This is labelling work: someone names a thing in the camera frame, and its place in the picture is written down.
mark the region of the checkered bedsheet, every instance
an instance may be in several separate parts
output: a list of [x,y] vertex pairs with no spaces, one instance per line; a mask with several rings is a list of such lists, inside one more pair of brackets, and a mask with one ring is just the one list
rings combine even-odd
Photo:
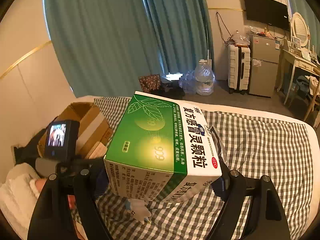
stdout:
[[[128,98],[98,98],[95,104],[115,129]],[[291,239],[298,239],[307,222],[313,185],[312,155],[305,125],[247,115],[203,111],[219,133],[229,169],[246,177],[271,177],[287,216]],[[97,201],[111,236],[122,239],[205,239],[223,201],[210,187],[183,203],[149,202],[151,224],[142,225],[125,210],[126,198],[109,187]],[[249,209],[246,197],[233,239],[241,236]],[[80,221],[78,213],[73,216]]]

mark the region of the green medicine box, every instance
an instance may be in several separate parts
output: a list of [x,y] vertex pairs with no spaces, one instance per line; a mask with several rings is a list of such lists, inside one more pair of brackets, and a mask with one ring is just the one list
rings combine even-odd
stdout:
[[183,202],[221,176],[201,110],[137,91],[104,162],[114,194],[147,201]]

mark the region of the white suitcase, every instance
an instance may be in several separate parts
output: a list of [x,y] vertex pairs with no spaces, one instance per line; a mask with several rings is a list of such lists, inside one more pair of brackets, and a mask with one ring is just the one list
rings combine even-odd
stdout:
[[250,75],[250,49],[228,45],[229,71],[228,86],[229,93],[239,90],[244,95],[248,89]]

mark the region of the gray carpet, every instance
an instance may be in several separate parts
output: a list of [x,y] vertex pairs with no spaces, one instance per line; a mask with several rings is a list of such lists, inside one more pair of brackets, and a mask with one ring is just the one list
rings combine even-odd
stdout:
[[[271,98],[253,96],[247,93],[244,95],[236,92],[234,92],[233,94],[229,94],[228,91],[229,90],[227,81],[215,81],[214,91],[211,95],[201,96],[197,94],[186,94],[183,99],[204,104],[235,106],[247,109],[267,111],[290,116],[299,120],[303,119],[308,108],[308,101],[302,100],[299,97],[297,97],[292,102],[290,108],[288,107],[290,98],[288,99],[287,104],[284,106],[283,102],[285,99],[285,95],[281,91],[277,92],[276,90],[274,90]],[[316,115],[317,111],[312,112],[307,119],[307,123],[312,125],[314,123]]]

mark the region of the wall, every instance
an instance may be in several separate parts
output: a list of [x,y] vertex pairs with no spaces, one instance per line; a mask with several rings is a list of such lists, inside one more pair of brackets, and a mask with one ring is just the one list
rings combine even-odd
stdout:
[[[49,40],[42,0],[15,0],[0,22],[0,76]],[[11,147],[25,146],[74,100],[52,44],[0,79],[0,182],[15,164]]]
[[49,40],[42,0],[15,0],[0,22],[0,75]]
[[[232,8],[232,9],[242,9],[245,10],[244,0],[207,0],[212,35],[213,35],[213,49],[214,49],[214,67],[215,67],[215,78],[218,80],[227,80],[228,78],[228,49],[223,43],[220,31],[217,24],[216,12],[218,11],[226,24],[228,30],[231,34],[235,31],[240,33],[245,33],[245,28],[247,26],[257,27],[259,30],[263,31],[267,26],[255,21],[249,21],[246,19],[245,12],[236,11],[236,10],[227,10],[227,9],[210,9],[210,8]],[[291,16],[291,9],[289,5],[288,10],[289,16]],[[220,26],[222,28],[223,37],[225,40],[229,37],[227,30],[224,28],[222,22],[220,21]],[[273,34],[273,27],[269,27],[269,31]],[[275,35],[279,37],[284,36],[284,31],[278,28],[275,28]]]

